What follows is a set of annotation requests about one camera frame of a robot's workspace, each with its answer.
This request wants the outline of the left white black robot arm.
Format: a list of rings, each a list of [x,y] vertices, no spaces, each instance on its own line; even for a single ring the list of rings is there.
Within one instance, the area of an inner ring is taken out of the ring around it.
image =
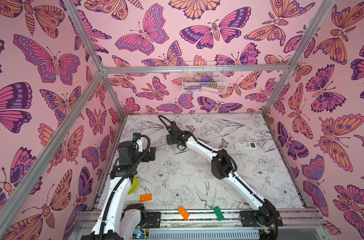
[[[129,240],[135,229],[147,222],[143,204],[125,207],[125,202],[138,165],[143,161],[154,161],[155,152],[150,138],[140,133],[134,133],[132,140],[118,144],[118,158],[110,172],[107,199],[90,234],[82,236],[82,240]]]

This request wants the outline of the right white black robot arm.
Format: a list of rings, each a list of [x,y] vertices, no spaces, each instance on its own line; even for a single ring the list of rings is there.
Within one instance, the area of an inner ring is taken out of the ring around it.
[[[211,163],[212,175],[233,187],[252,209],[251,219],[255,220],[259,226],[266,228],[261,239],[276,240],[279,227],[283,226],[280,213],[268,199],[258,194],[240,177],[237,173],[237,164],[228,152],[225,149],[218,150],[207,145],[189,131],[182,131],[176,122],[165,116],[158,115],[158,118],[168,132],[168,145],[182,146],[207,159]]]

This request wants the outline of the lime green bowl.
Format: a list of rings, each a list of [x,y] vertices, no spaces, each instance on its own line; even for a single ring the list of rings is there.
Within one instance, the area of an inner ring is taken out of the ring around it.
[[[134,177],[133,181],[132,181],[132,186],[128,192],[128,195],[134,193],[136,191],[137,187],[138,187],[138,178]]]

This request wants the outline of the orange lego brick left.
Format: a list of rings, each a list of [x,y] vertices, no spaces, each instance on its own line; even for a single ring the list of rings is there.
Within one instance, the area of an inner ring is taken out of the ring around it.
[[[152,194],[140,195],[140,202],[147,202],[147,201],[151,201],[152,199],[153,199]]]

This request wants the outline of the purple object in basket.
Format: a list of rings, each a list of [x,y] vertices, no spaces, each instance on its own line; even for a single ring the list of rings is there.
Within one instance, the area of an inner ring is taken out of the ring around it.
[[[200,83],[207,84],[207,83],[213,83],[214,79],[211,76],[206,76],[200,80]]]

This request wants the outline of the small green circuit board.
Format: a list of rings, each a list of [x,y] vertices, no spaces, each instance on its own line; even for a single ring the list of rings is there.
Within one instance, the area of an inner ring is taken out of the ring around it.
[[[148,238],[149,238],[149,233],[142,231],[135,231],[132,236],[133,240],[148,239]]]

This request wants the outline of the green lego brick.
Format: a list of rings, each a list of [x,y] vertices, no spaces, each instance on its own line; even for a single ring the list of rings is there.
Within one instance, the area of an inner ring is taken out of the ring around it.
[[[218,206],[215,206],[215,207],[213,208],[213,212],[214,212],[214,214],[216,215],[217,220],[218,220],[219,222],[221,222],[221,221],[224,221],[224,220],[225,220],[225,217],[224,217],[224,215],[223,215],[223,213],[222,213],[221,209],[220,209]]]

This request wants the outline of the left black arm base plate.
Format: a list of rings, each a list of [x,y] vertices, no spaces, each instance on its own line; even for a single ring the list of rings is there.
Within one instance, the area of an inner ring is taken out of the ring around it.
[[[161,226],[161,212],[147,212],[144,228],[159,229]]]

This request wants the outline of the orange lego brick on rail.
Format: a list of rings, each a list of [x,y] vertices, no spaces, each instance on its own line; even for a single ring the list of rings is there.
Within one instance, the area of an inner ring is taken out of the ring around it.
[[[183,206],[180,206],[178,208],[178,213],[182,216],[184,221],[187,221],[188,218],[190,217],[190,214],[187,212],[187,210]]]

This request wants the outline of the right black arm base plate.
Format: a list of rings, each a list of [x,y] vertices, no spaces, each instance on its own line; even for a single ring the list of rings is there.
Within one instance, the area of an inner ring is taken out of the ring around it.
[[[262,211],[240,211],[239,220],[243,227],[282,227],[283,221],[279,212],[263,213]]]

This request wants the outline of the aluminium front rail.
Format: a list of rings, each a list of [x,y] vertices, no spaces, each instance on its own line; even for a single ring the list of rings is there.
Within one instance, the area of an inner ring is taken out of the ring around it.
[[[209,227],[230,227],[241,228],[241,212],[249,212],[250,209],[227,209],[221,210],[224,215],[223,221],[218,221],[213,210],[189,210],[190,216],[184,220],[182,215],[177,211],[155,210],[160,213],[159,230],[170,230],[172,228],[209,228]],[[284,228],[312,228],[324,224],[320,212],[314,208],[310,209],[279,209],[280,217]],[[87,211],[78,215],[78,221],[75,225],[77,231],[90,231],[97,222],[100,211]]]

